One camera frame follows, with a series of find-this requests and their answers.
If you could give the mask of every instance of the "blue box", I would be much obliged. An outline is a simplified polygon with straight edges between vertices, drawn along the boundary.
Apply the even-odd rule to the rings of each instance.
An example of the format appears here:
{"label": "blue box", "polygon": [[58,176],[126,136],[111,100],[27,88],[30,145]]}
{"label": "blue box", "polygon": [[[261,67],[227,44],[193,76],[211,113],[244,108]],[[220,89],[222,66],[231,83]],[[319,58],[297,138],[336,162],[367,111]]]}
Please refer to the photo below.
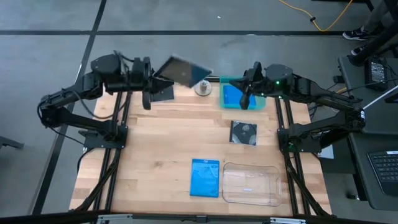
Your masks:
{"label": "blue box", "polygon": [[[242,97],[242,92],[229,84],[233,77],[220,77],[220,107],[226,109],[241,109],[239,101]],[[249,97],[248,110],[261,110],[266,106],[266,99],[261,96],[251,95]]]}
{"label": "blue box", "polygon": [[218,197],[220,162],[192,159],[191,196]]}

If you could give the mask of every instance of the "keyboard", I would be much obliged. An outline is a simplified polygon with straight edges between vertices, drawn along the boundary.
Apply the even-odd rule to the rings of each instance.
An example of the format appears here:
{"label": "keyboard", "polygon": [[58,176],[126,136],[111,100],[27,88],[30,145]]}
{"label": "keyboard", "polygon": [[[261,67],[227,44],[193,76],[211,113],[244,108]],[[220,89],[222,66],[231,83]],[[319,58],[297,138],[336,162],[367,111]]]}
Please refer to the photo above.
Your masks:
{"label": "keyboard", "polygon": [[398,151],[372,152],[368,157],[382,191],[398,197]]}

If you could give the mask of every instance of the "transparent plastic tray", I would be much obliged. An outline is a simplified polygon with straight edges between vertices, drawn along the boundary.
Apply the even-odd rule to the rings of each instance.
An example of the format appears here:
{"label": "transparent plastic tray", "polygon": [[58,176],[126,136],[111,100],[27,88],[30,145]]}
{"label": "transparent plastic tray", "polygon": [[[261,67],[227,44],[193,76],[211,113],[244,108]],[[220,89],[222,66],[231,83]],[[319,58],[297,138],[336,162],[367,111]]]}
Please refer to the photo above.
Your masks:
{"label": "transparent plastic tray", "polygon": [[224,165],[223,198],[227,202],[278,206],[281,203],[279,170],[274,166]]}

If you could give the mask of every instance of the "teal tray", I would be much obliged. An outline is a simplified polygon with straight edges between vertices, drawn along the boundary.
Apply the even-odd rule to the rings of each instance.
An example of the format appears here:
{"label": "teal tray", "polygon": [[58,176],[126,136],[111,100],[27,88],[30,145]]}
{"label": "teal tray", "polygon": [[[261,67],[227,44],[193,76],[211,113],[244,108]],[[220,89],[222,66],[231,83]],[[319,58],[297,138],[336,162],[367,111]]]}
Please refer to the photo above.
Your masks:
{"label": "teal tray", "polygon": [[[236,104],[225,104],[224,103],[224,86],[232,86],[229,84],[230,80],[234,80],[236,77],[220,77],[220,107],[226,109],[241,109],[239,103]],[[261,110],[266,106],[266,99],[260,96],[254,96],[256,101],[255,105],[249,105],[248,110]]]}

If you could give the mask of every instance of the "clear plastic container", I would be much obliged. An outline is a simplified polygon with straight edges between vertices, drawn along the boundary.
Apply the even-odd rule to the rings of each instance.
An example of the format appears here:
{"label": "clear plastic container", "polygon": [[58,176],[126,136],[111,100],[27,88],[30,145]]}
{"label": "clear plastic container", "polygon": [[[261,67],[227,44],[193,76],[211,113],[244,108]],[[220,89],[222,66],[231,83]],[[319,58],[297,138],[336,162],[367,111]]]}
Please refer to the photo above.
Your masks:
{"label": "clear plastic container", "polygon": [[229,162],[224,165],[223,198],[227,202],[276,207],[282,200],[279,170]]}
{"label": "clear plastic container", "polygon": [[[239,102],[235,103],[226,103],[224,102],[224,87],[226,86],[232,86],[229,84],[230,80],[237,79],[236,77],[220,77],[220,106],[222,108],[227,108],[227,109],[241,109],[241,106],[239,105]],[[266,106],[266,99],[264,97],[260,96],[251,96],[251,98],[254,98],[254,101],[251,100],[251,103],[249,104],[248,110],[261,110]]]}

